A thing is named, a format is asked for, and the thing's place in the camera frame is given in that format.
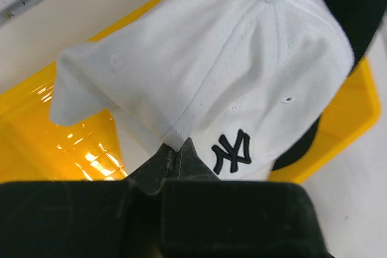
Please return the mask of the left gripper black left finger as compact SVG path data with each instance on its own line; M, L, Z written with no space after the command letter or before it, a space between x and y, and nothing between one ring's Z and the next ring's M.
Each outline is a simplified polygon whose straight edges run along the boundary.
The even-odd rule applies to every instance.
M173 148L162 144L150 159L120 183L145 195L156 195L161 189L163 180L168 174L173 173L176 155Z

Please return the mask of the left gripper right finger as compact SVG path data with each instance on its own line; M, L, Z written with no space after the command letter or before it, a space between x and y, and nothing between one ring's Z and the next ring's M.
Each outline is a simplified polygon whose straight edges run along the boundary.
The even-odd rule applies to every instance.
M191 138L188 138L176 154L175 177L219 181L219 178L202 162Z

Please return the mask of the white cap black brim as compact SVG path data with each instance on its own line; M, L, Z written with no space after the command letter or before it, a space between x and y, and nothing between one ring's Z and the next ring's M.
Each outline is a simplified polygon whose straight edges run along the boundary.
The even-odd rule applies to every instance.
M110 108L148 153L191 139L218 178L265 180L354 63L324 0L162 0L56 62L53 123Z

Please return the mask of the black cap white NY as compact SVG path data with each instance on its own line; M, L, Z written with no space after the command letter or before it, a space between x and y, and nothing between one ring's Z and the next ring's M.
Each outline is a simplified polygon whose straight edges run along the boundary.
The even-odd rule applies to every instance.
M299 59L286 85L296 94L290 105L307 109L306 120L331 101L342 83L366 53L378 29L386 0L286 0L307 15L304 19L317 29L317 39Z

